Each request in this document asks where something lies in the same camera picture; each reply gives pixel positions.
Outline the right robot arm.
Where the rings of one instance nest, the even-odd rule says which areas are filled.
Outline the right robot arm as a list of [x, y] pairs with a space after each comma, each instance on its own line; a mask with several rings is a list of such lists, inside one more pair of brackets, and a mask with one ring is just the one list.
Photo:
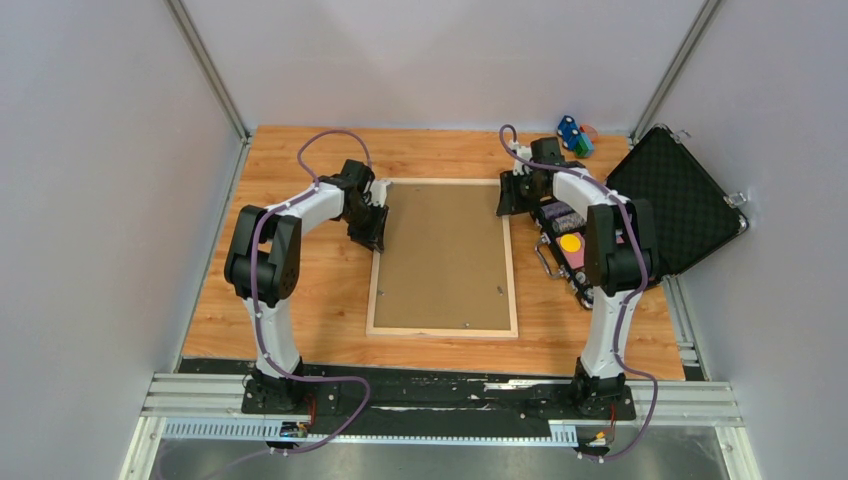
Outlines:
[[653, 210], [596, 180], [562, 156], [554, 137], [523, 147], [502, 139], [514, 160], [500, 176], [499, 216], [531, 212], [547, 200], [561, 201], [585, 222], [584, 268], [593, 290], [587, 343], [577, 360], [569, 397], [584, 417], [596, 417], [620, 400], [630, 367], [623, 349], [642, 292], [659, 263]]

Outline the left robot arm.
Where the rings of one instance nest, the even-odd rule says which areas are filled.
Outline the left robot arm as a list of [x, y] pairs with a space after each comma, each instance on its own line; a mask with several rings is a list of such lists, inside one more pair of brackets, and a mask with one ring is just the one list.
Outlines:
[[239, 212], [225, 261], [225, 279], [252, 317], [258, 358], [252, 374], [259, 393], [283, 413], [306, 400], [302, 356], [293, 337], [290, 298], [300, 278], [302, 241], [328, 221], [344, 221], [351, 241], [382, 253], [388, 184], [372, 168], [349, 159], [299, 195]]

